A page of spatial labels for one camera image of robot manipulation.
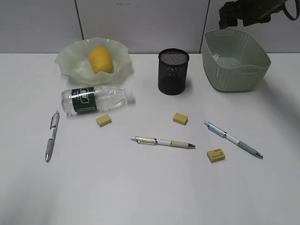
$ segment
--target beige eraser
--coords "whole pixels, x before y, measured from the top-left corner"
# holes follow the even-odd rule
[[[100,127],[103,127],[104,125],[111,123],[112,119],[108,114],[106,114],[104,116],[101,116],[101,117],[97,118],[96,121],[97,121],[97,124],[99,124]]]
[[[225,159],[225,154],[222,151],[222,149],[217,149],[213,151],[208,151],[207,157],[210,159],[210,162],[213,163]]]
[[[188,117],[186,115],[182,115],[180,113],[176,113],[175,116],[173,117],[173,121],[176,123],[180,123],[182,125],[186,125],[188,121]]]

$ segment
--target pen tip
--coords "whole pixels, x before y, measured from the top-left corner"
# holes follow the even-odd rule
[[[50,159],[51,159],[51,155],[50,155],[50,154],[47,154],[47,155],[46,155],[46,162],[49,163],[49,162],[50,162]]]
[[[259,158],[263,158],[263,155],[259,152],[256,152],[256,156],[258,156]]]
[[[196,148],[196,146],[194,144],[188,144],[188,148],[194,149],[194,148]]]

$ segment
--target pen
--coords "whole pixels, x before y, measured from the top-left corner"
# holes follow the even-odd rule
[[[56,111],[56,113],[52,116],[52,119],[51,119],[50,137],[48,139],[48,144],[47,144],[47,149],[46,149],[46,162],[48,162],[48,163],[50,162],[50,159],[52,156],[59,120],[60,120],[60,112]]]
[[[186,143],[186,142],[176,142],[176,141],[169,141],[164,139],[157,139],[157,138],[149,138],[149,137],[131,137],[132,141],[136,141],[138,144],[161,144],[161,145],[168,145],[173,147],[180,147],[180,148],[186,148],[186,149],[194,149],[196,146],[194,144]]]
[[[259,153],[258,151],[256,151],[255,149],[251,148],[250,146],[246,145],[244,142],[241,142],[240,140],[238,140],[237,138],[227,134],[227,132],[221,130],[220,128],[218,128],[217,126],[213,125],[212,123],[203,121],[203,123],[208,127],[208,130],[214,132],[215,134],[219,135],[222,138],[226,138],[227,140],[229,140],[230,142],[236,144],[237,146],[239,146],[241,149],[249,152],[250,154],[258,157],[258,158],[263,158],[262,154]]]

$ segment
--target pen grip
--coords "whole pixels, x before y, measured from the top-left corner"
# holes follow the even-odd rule
[[[247,145],[247,144],[245,144],[244,142],[239,142],[238,143],[238,146],[241,148],[241,149],[243,149],[243,150],[245,150],[245,151],[247,151],[247,152],[249,152],[250,154],[252,154],[252,155],[256,155],[256,150],[255,149],[253,149],[253,148],[251,148],[249,145]]]
[[[54,147],[54,140],[53,139],[48,139],[46,154],[52,154],[53,147]]]
[[[188,149],[188,143],[171,141],[171,146]]]

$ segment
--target water bottle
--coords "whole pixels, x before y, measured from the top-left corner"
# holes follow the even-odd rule
[[[79,113],[90,110],[111,110],[134,103],[132,90],[111,86],[98,86],[65,90],[61,93],[61,105],[65,113]]]

